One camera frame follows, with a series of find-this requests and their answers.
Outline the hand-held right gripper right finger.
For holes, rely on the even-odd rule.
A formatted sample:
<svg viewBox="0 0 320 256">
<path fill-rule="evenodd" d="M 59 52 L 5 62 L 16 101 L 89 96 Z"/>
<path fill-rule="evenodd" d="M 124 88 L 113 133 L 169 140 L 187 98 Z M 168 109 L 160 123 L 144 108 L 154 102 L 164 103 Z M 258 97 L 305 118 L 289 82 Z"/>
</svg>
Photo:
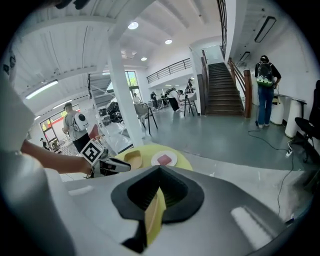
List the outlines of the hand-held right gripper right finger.
<svg viewBox="0 0 320 256">
<path fill-rule="evenodd" d="M 295 226 L 231 182 L 174 167 L 204 192 L 200 209 L 188 220 L 163 224 L 148 256 L 273 256 Z"/>
</svg>

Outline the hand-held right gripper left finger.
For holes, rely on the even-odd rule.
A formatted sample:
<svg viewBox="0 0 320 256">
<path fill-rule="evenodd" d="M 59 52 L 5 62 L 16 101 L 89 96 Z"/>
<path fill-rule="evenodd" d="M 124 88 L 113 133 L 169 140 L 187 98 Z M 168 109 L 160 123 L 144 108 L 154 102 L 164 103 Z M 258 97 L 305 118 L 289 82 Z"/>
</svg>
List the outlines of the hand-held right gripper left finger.
<svg viewBox="0 0 320 256">
<path fill-rule="evenodd" d="M 34 158 L 0 154 L 0 253 L 4 256 L 140 256 L 144 222 L 115 240 L 75 204 L 56 171 Z"/>
</svg>

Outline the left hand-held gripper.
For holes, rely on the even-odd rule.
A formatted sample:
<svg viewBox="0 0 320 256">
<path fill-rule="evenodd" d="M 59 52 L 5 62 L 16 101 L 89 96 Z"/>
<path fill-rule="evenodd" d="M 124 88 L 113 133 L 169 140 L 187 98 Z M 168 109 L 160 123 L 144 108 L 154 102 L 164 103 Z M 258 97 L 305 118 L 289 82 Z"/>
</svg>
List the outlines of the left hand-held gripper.
<svg viewBox="0 0 320 256">
<path fill-rule="evenodd" d="M 109 150 L 91 139 L 80 152 L 90 164 L 90 173 L 86 179 L 116 175 L 129 172 L 131 165 L 123 160 L 109 157 Z"/>
</svg>

